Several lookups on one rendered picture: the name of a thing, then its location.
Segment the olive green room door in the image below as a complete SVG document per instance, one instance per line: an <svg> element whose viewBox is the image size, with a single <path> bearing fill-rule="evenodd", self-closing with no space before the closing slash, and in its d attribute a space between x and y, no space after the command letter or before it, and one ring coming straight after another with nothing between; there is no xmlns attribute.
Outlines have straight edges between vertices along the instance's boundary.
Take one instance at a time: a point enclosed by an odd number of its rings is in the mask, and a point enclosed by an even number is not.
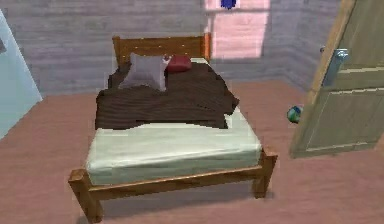
<svg viewBox="0 0 384 224"><path fill-rule="evenodd" d="M335 49L349 56L322 86ZM290 146L293 158L374 147L384 132L384 0L342 0Z"/></svg>

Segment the wooden bed with pale mattress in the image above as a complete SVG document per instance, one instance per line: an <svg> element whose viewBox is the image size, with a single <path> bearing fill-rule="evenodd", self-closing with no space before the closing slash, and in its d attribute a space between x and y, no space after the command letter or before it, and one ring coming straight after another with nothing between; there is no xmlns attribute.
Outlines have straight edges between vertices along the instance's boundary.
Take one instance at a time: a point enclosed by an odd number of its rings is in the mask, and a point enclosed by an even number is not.
<svg viewBox="0 0 384 224"><path fill-rule="evenodd" d="M211 36L112 39L118 68L130 54L186 55L211 67ZM187 123L96 128L84 168L68 182L90 224L103 219L102 201L249 180L265 197L277 160L266 150L238 105L225 129Z"/></svg>

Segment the grey pillow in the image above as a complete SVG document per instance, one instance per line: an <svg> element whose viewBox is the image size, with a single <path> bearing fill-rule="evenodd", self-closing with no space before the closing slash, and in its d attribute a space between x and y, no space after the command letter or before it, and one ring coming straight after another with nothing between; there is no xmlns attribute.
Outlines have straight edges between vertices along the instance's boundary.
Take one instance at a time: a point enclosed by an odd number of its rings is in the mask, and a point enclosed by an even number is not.
<svg viewBox="0 0 384 224"><path fill-rule="evenodd" d="M166 90L164 72L170 62L169 57L140 56L131 53L130 62L129 72L119 84L119 88L148 86L159 91Z"/></svg>

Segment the red pillow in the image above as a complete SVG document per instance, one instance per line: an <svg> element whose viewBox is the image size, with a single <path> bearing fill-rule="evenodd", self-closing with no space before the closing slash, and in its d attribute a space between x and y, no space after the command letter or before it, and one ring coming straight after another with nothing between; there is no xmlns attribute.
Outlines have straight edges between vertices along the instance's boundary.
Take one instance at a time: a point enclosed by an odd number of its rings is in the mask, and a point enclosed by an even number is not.
<svg viewBox="0 0 384 224"><path fill-rule="evenodd" d="M167 65L169 73L186 72L192 68L191 59L186 55L173 55Z"/></svg>

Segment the green and blue ball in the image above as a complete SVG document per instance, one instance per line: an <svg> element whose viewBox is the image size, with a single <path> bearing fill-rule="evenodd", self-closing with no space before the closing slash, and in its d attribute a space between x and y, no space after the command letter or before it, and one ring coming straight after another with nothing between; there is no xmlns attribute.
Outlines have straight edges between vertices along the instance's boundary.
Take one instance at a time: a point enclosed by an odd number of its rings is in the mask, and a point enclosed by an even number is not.
<svg viewBox="0 0 384 224"><path fill-rule="evenodd" d="M303 108L300 106L292 106L288 111L287 111L287 119L289 122L298 124L300 121L301 114L303 112Z"/></svg>

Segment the dark brown blanket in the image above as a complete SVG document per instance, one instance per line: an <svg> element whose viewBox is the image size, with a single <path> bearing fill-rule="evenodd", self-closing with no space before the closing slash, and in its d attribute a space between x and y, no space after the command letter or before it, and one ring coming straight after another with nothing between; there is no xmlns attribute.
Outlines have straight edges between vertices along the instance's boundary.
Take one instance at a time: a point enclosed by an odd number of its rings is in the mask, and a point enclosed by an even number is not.
<svg viewBox="0 0 384 224"><path fill-rule="evenodd" d="M239 99L209 65L194 63L181 73L166 73L166 90L148 86L121 89L131 64L125 63L98 93L95 127L124 130L149 123L187 123L225 129L225 117Z"/></svg>

